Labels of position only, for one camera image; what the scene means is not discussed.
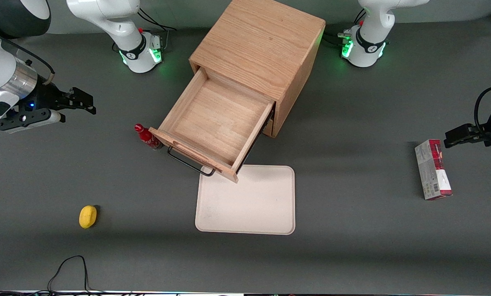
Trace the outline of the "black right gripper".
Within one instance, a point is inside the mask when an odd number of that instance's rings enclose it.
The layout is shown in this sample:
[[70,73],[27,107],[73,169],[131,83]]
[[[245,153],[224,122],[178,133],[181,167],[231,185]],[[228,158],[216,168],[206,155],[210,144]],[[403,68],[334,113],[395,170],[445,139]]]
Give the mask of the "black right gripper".
[[35,88],[23,99],[23,109],[31,112],[36,109],[82,109],[90,114],[97,114],[93,106],[93,96],[79,88],[73,87],[69,90],[69,98],[66,93],[60,91],[55,84],[44,85],[44,80],[38,80]]

